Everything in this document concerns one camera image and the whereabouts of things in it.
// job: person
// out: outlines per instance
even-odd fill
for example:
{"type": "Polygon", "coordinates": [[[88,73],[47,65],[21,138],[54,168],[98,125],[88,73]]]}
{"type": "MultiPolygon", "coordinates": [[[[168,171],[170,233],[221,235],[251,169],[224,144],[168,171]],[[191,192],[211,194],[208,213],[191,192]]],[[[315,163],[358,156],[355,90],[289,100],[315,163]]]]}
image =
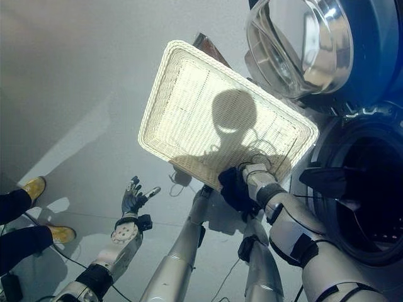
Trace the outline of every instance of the person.
{"type": "MultiPolygon", "coordinates": [[[[45,179],[36,177],[21,189],[0,195],[0,225],[13,221],[36,206],[45,188],[45,179]]],[[[53,243],[68,243],[75,237],[72,228],[53,225],[22,228],[0,236],[0,276],[29,255],[39,253],[53,243]]]]}

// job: leg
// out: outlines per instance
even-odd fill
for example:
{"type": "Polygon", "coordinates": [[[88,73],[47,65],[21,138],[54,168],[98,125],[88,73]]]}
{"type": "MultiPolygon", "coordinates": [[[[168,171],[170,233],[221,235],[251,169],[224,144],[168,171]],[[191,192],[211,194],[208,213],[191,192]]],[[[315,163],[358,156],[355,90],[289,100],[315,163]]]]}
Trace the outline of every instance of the leg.
{"type": "Polygon", "coordinates": [[[193,271],[197,248],[203,240],[208,197],[212,189],[204,186],[196,195],[189,217],[171,251],[163,258],[145,289],[140,302],[161,300],[182,302],[193,271]]]}
{"type": "Polygon", "coordinates": [[[26,183],[22,189],[0,196],[0,224],[9,223],[31,208],[35,200],[45,190],[43,177],[36,177],[26,183]]]}
{"type": "Polygon", "coordinates": [[[0,237],[0,276],[19,261],[53,244],[52,232],[47,226],[33,226],[7,233],[0,237]]]}
{"type": "Polygon", "coordinates": [[[23,189],[0,196],[0,225],[20,217],[31,207],[30,195],[23,189]]]}
{"type": "Polygon", "coordinates": [[[269,240],[260,221],[247,217],[239,257],[248,262],[245,301],[283,301],[283,286],[276,262],[269,251],[269,240]]]}

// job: white woven tray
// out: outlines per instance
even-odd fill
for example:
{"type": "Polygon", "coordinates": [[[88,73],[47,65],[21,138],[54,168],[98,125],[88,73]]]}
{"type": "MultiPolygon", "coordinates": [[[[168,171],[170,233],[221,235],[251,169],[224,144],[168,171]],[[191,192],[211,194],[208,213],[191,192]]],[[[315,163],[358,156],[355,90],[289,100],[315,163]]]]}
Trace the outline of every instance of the white woven tray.
{"type": "Polygon", "coordinates": [[[264,154],[282,181],[313,145],[317,127],[199,49],[171,41],[139,132],[140,145],[205,184],[264,154]]]}

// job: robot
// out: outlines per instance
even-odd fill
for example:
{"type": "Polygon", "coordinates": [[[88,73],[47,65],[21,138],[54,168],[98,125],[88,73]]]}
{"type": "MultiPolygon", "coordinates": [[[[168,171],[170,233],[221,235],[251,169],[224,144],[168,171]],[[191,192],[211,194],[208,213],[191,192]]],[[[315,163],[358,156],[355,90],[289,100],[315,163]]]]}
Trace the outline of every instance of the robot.
{"type": "MultiPolygon", "coordinates": [[[[240,259],[249,264],[245,301],[283,301],[281,279],[269,245],[290,265],[302,268],[308,301],[387,301],[371,287],[354,262],[330,241],[324,225],[276,182],[265,164],[248,164],[223,173],[220,180],[221,177],[226,180],[226,183],[222,181],[225,192],[233,190],[234,196],[238,196],[243,188],[247,194],[234,203],[227,200],[222,191],[229,204],[234,206],[239,202],[249,209],[243,215],[246,230],[238,250],[240,259]],[[271,225],[269,238],[256,218],[260,210],[271,225]]],[[[134,177],[125,191],[123,216],[115,225],[111,242],[53,301],[102,301],[107,290],[126,271],[142,244],[143,232],[152,228],[150,216],[139,216],[139,209],[161,190],[155,187],[142,194],[140,188],[138,177],[134,177]]],[[[204,186],[196,194],[181,233],[162,259],[140,301],[184,300],[197,248],[203,242],[205,228],[202,224],[211,193],[212,188],[204,186]]]]}

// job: yellow shoe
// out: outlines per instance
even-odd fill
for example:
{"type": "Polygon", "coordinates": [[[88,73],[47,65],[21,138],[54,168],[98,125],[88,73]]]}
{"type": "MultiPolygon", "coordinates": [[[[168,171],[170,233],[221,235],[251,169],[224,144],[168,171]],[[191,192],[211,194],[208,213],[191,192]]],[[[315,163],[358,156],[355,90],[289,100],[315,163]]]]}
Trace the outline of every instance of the yellow shoe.
{"type": "Polygon", "coordinates": [[[67,243],[76,238],[76,232],[68,226],[46,225],[52,232],[54,243],[67,243]]]}
{"type": "Polygon", "coordinates": [[[31,197],[32,204],[44,192],[46,188],[46,180],[42,176],[31,179],[22,187],[24,191],[31,197]]]}

